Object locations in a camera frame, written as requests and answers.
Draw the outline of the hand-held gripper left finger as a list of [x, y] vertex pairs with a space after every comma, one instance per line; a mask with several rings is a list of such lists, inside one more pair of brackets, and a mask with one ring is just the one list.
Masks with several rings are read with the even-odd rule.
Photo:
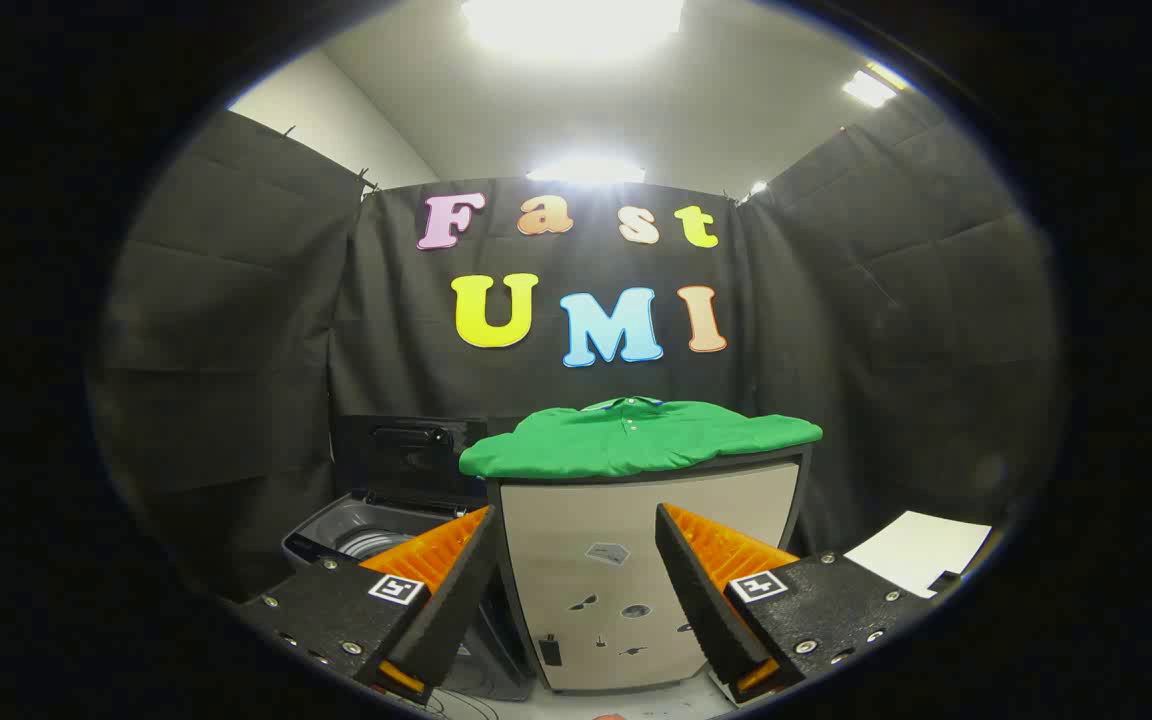
[[425, 705], [497, 569], [500, 511], [468, 511], [366, 560], [325, 553], [236, 606], [262, 638], [355, 689]]

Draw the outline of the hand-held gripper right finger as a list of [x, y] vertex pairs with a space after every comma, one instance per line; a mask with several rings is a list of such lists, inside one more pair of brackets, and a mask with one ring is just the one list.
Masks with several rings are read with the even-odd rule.
[[736, 705], [870, 655], [965, 577], [965, 526], [922, 511], [850, 551], [796, 556], [660, 503], [655, 546], [710, 674]]

